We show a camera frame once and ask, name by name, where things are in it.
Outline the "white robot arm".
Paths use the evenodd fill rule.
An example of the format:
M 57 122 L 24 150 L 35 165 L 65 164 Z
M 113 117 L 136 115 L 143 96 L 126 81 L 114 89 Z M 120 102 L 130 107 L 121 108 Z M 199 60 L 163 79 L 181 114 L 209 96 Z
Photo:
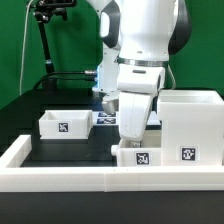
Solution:
M 170 72 L 169 57 L 190 39 L 185 0 L 86 0 L 99 16 L 103 58 L 95 92 L 104 111 L 119 112 L 122 140 L 139 147 L 154 98 Z

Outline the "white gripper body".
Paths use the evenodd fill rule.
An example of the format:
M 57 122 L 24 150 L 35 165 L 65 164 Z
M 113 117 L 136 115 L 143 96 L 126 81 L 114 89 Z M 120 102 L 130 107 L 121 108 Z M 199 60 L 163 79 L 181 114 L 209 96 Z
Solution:
M 122 139 L 141 141 L 151 112 L 153 97 L 121 92 L 119 95 L 119 133 Z

